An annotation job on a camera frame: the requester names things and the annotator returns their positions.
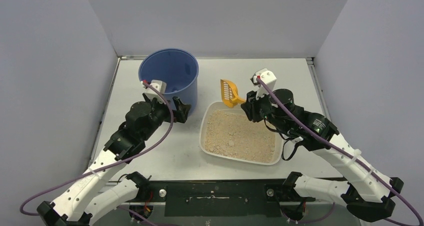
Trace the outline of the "orange litter scoop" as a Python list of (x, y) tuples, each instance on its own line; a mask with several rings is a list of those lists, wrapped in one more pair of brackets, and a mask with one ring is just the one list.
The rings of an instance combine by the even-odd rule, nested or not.
[(239, 96), (237, 86), (230, 80), (220, 80), (221, 100), (229, 108), (245, 103), (245, 99)]

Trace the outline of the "white litter tray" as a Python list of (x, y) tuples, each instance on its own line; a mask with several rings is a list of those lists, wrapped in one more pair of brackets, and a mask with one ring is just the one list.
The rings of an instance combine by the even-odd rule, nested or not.
[(239, 107), (212, 103), (206, 110), (199, 134), (207, 154), (244, 163), (271, 166), (281, 159), (283, 140), (263, 123), (247, 119)]

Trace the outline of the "blue plastic bucket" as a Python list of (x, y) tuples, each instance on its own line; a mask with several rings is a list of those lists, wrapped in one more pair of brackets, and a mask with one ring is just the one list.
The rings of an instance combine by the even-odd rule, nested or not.
[(139, 69), (140, 81), (160, 80), (166, 84), (163, 96), (170, 101), (172, 108), (176, 106), (173, 97), (179, 97), (183, 104), (190, 105), (191, 115), (198, 101), (199, 63), (189, 52), (177, 49), (161, 49), (145, 58)]

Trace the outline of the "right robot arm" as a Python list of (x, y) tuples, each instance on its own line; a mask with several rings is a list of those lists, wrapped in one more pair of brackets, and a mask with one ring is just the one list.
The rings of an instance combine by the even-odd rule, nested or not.
[(271, 131), (286, 136), (296, 148), (302, 146), (321, 157), (344, 177), (343, 181), (331, 181), (291, 172), (282, 185), (291, 198), (332, 202), (370, 223), (393, 214), (393, 197), (401, 192), (403, 181), (375, 170), (328, 118), (297, 106), (290, 90), (250, 91), (241, 108), (248, 120), (265, 122)]

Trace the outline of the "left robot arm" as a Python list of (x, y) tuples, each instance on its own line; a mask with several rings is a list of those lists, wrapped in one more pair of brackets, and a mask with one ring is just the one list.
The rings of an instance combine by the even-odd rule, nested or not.
[(125, 115), (125, 121), (113, 133), (97, 158), (88, 167), (82, 179), (75, 181), (52, 202), (44, 201), (37, 212), (47, 226), (91, 226), (120, 204), (134, 199), (144, 199), (149, 194), (149, 180), (138, 172), (103, 193), (105, 184), (128, 165), (145, 147), (146, 140), (163, 123), (185, 123), (191, 105), (183, 104), (174, 96), (176, 109), (159, 96), (134, 103)]

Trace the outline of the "tan cat litter pile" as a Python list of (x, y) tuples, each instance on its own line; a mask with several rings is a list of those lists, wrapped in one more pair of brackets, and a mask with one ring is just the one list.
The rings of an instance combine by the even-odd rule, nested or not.
[(266, 126), (229, 110), (214, 111), (206, 124), (204, 148), (221, 156), (270, 163), (276, 137)]

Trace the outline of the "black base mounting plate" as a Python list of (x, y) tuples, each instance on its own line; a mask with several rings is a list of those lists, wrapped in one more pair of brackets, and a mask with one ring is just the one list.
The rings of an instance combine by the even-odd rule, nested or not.
[(235, 181), (152, 181), (147, 192), (129, 200), (132, 205), (165, 207), (166, 217), (278, 218), (281, 204), (299, 210), (314, 198), (295, 196), (283, 186), (284, 179)]

